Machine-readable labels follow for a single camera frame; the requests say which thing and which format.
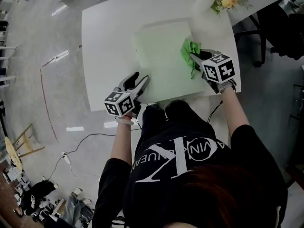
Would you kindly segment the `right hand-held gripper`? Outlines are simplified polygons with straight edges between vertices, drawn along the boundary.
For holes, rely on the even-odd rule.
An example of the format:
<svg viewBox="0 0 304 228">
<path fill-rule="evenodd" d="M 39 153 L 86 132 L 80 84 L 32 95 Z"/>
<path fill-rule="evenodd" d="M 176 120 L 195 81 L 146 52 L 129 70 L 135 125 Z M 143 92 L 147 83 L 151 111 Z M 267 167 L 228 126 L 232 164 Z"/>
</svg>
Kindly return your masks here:
<svg viewBox="0 0 304 228">
<path fill-rule="evenodd" d="M 201 56 L 211 58 L 203 60 Z M 190 58 L 194 61 L 196 68 L 202 66 L 203 78 L 216 94 L 229 86 L 234 91 L 236 90 L 236 82 L 233 79 L 235 70 L 230 56 L 213 49 L 201 49 L 200 53 L 190 53 Z"/>
</svg>

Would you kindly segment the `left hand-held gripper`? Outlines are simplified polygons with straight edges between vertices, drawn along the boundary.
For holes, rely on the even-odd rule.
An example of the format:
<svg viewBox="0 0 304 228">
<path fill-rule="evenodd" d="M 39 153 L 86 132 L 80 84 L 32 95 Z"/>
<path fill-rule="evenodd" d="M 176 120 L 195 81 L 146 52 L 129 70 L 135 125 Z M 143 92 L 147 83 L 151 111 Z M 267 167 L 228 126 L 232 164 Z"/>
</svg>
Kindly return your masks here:
<svg viewBox="0 0 304 228">
<path fill-rule="evenodd" d="M 140 73 L 135 72 L 124 78 L 104 100 L 105 109 L 109 115 L 123 117 L 129 113 L 139 113 L 141 103 L 138 101 L 150 82 L 150 77 L 145 76 L 135 85 Z"/>
</svg>

